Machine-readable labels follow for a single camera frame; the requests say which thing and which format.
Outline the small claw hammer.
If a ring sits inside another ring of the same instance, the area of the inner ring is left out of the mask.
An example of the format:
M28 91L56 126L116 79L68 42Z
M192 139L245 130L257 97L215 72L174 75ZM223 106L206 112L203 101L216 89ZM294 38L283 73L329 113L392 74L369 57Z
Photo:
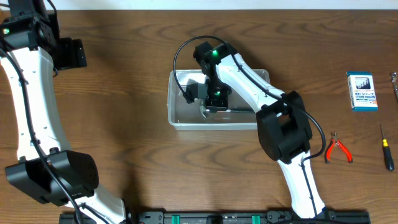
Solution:
M199 106L199 112L204 120L230 119L234 114L254 114L250 109L227 109L212 111L205 106Z

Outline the clear plastic container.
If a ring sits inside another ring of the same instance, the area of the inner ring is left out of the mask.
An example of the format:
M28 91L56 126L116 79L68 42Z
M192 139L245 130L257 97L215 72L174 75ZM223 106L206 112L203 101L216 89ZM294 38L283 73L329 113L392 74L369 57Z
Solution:
M234 114L230 119L204 120L199 112L203 100L196 100L192 104L186 103L181 90L191 83L204 83L206 76L201 70L177 70L177 74L170 73L167 110L168 121L176 130L191 131L238 131L256 130L255 114ZM228 109L252 109L235 91L228 96Z

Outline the red black pliers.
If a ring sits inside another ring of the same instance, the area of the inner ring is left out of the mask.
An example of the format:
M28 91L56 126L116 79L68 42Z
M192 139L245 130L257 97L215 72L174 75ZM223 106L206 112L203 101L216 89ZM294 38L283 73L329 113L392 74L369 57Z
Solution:
M331 141L330 141L330 144L329 144L329 146L327 147L327 149L325 151L325 156L324 156L325 163L326 164L330 163L331 153L333 152L334 148L336 148L336 147L343 151L343 153L345 154L348 162L350 164L352 164L353 163L353 156L352 156L351 152L348 150L348 148L340 141L336 131L331 132Z

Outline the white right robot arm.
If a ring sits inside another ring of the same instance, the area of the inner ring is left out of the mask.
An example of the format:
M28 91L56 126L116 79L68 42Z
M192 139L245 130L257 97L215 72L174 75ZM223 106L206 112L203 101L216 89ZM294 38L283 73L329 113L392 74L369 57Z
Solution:
M313 137L302 97L285 93L261 78L229 44L197 45L193 58L208 77L210 106L221 106L229 90L236 92L255 112L259 143L276 161L285 177L292 209L300 218L316 218L325 208L310 166Z

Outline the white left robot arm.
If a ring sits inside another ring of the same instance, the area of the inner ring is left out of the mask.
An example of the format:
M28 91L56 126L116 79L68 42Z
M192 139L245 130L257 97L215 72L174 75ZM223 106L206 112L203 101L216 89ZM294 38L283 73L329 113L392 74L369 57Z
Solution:
M99 183L94 159L73 151L60 121L53 79L87 65L80 39L61 37L56 11L39 0L9 0L1 23L1 65L17 119L17 163L7 181L41 204L74 210L71 223L126 223L122 199Z

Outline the blue white screwdriver box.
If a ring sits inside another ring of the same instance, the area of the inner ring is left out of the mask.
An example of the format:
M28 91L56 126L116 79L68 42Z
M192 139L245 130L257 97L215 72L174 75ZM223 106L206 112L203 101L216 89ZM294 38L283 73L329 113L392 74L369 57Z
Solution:
M373 75L370 72L346 72L352 111L377 111Z

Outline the silver wrench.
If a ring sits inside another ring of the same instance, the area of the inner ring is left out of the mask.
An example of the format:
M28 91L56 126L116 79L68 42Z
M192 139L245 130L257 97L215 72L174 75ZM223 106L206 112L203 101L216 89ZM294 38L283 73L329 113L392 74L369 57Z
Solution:
M394 89L396 99L398 100L397 72L392 72L390 76L391 76L392 87Z

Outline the black yellow screwdriver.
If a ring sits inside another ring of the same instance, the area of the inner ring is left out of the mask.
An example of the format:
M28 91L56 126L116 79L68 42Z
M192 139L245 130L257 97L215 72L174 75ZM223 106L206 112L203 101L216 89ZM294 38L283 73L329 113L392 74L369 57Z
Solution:
M380 125L381 136L382 136L382 150L384 153L384 164L388 171L394 171L395 165L394 160L392 158L391 150L388 145L387 139L385 138L384 131L382 125Z

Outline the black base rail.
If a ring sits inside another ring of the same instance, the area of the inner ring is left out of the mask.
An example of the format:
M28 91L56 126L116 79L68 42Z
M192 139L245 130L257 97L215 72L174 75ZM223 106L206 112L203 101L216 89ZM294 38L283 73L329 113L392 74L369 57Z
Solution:
M161 211L128 215L124 223L140 224L272 224L272 223L360 223L371 224L368 212L324 210L313 219L300 218L288 210L263 213L171 213Z

